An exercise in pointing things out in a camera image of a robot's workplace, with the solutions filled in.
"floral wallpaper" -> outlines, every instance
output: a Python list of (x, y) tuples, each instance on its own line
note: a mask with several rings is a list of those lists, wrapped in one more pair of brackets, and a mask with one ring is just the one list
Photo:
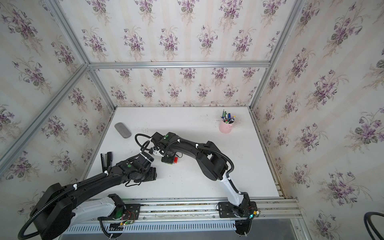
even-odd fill
[[(93, 62), (246, 61), (271, 57), (294, 0), (59, 3)], [(303, 27), (318, 12), (318, 2), (307, 11)], [(351, 23), (354, 32), (358, 21)]]
[[(15, 131), (16, 116), (12, 119), (7, 107), (1, 106), (3, 129)], [(0, 211), (7, 216), (0, 221), (2, 237), (17, 239), (19, 229), (50, 185), (67, 185), (80, 179), (110, 115), (97, 89), (84, 75), (0, 177), (0, 192), (7, 196), (0, 200)]]
[(81, 65), (44, 0), (0, 0), (0, 157)]
[(159, 68), (96, 72), (119, 107), (192, 107), (249, 106), (264, 71), (264, 68)]
[(308, 0), (254, 108), (313, 239), (370, 239), (364, 214), (384, 213), (383, 12), (382, 0)]

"cable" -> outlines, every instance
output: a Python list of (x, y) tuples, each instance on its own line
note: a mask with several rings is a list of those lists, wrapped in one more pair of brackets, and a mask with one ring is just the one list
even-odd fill
[[(140, 147), (143, 147), (144, 144), (141, 145), (141, 144), (139, 143), (139, 141), (137, 140), (137, 136), (143, 136), (143, 137), (146, 137), (146, 138), (151, 138), (150, 136), (145, 135), (145, 134), (141, 134), (141, 133), (136, 134), (136, 135), (135, 135), (135, 141), (136, 141), (136, 143), (137, 143)], [(145, 148), (145, 150), (147, 150), (147, 151), (151, 151), (152, 149), (151, 149), (151, 148)]]
[[(103, 178), (105, 178), (107, 176), (106, 173), (104, 173), (102, 176), (100, 177), (97, 177), (95, 179), (92, 179), (92, 180), (85, 180), (83, 182), (78, 182), (77, 183), (77, 188), (80, 188), (80, 187), (84, 187), (90, 183), (93, 183), (93, 182), (96, 182), (96, 181), (99, 181)], [(32, 215), (32, 217), (30, 217), (27, 222), (25, 222), (24, 226), (20, 229), (19, 231), (19, 234), (17, 235), (18, 239), (20, 240), (24, 240), (24, 239), (28, 239), (28, 238), (31, 238), (31, 237), (34, 237), (34, 236), (37, 236), (39, 235), (39, 232), (34, 232), (34, 233), (30, 233), (30, 234), (27, 234), (27, 235), (24, 235), (26, 229), (29, 227), (29, 225), (31, 225), (31, 223), (46, 209), (48, 208), (50, 205), (52, 205), (53, 203), (55, 203), (56, 201), (58, 201), (59, 199), (61, 199), (63, 196), (65, 196), (66, 194), (74, 191), (75, 188), (74, 187), (70, 187), (68, 188), (67, 190), (65, 190), (64, 192), (60, 193), (59, 195), (55, 196), (54, 198), (52, 198), (50, 201), (48, 201), (39, 211), (35, 212), (35, 214)]]
[(121, 235), (121, 233), (111, 233), (111, 234), (107, 233), (107, 231), (104, 229), (103, 221), (101, 220), (101, 217), (98, 217), (98, 219), (99, 219), (99, 222), (100, 222), (100, 228), (101, 228), (102, 232), (107, 237), (109, 237), (109, 239), (111, 239), (111, 238), (115, 239), (115, 238), (118, 238)]
[(138, 185), (140, 185), (140, 184), (141, 184), (141, 181), (139, 182), (139, 184), (132, 184), (132, 185), (129, 185), (129, 186), (127, 186), (127, 184), (129, 184), (129, 182), (127, 182), (127, 183), (125, 184), (125, 186), (126, 186), (126, 187), (131, 187), (131, 186), (135, 186), (135, 185), (137, 185), (137, 186), (138, 186)]
[(378, 216), (384, 217), (384, 214), (379, 213), (379, 212), (367, 212), (366, 214), (364, 214), (364, 225), (365, 225), (365, 228), (367, 228), (367, 231), (368, 231), (370, 237), (373, 240), (375, 240), (375, 237), (373, 236), (371, 230), (369, 229), (368, 224), (372, 228), (372, 230), (376, 234), (376, 236), (378, 236), (380, 240), (384, 240), (384, 238), (381, 236), (379, 231), (375, 228), (375, 226), (372, 223), (372, 220), (371, 220), (371, 216), (372, 215), (378, 215)]

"aluminum frame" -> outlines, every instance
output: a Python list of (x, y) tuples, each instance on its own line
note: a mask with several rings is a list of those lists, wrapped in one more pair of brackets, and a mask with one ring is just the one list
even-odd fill
[(39, 115), (37, 115), (32, 123), (26, 127), (23, 134), (14, 142), (14, 144), (8, 149), (0, 159), (0, 175), (13, 164), (15, 158), (20, 152), (28, 145), (36, 133), (40, 130), (41, 126), (45, 124), (51, 114), (57, 109), (60, 103), (67, 97), (69, 91), (79, 82), (86, 71), (89, 70), (87, 64), (81, 65), (69, 80), (64, 84), (63, 88), (49, 101), (49, 103), (43, 108)]
[(91, 69), (121, 68), (267, 68), (269, 61), (113, 62), (90, 63)]
[(269, 77), (271, 76), (272, 71), (276, 68), (277, 62), (279, 57), (284, 51), (284, 47), (291, 35), (291, 32), (294, 29), (294, 26), (296, 24), (296, 21), (298, 17), (301, 14), (301, 10), (303, 9), (304, 3), (306, 0), (296, 0), (293, 4), (293, 7), (291, 9), (291, 12), (289, 14), (289, 17), (284, 25), (283, 30), (281, 31), (281, 35), (279, 40), (277, 41), (277, 44), (275, 45), (273, 49), (273, 53), (270, 59), (270, 67), (267, 69), (266, 73), (263, 75), (263, 78), (261, 79), (259, 86), (256, 88), (255, 96), (253, 97), (253, 101), (250, 105), (251, 109), (253, 110), (258, 101), (261, 98), (261, 95), (266, 87), (266, 84), (268, 82)]

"pen holder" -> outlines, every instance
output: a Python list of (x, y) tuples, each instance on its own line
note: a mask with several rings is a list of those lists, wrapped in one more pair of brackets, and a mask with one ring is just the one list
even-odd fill
[(233, 128), (233, 123), (225, 123), (223, 121), (220, 121), (220, 126), (218, 127), (220, 132), (225, 134), (230, 133), (232, 131), (232, 128)]

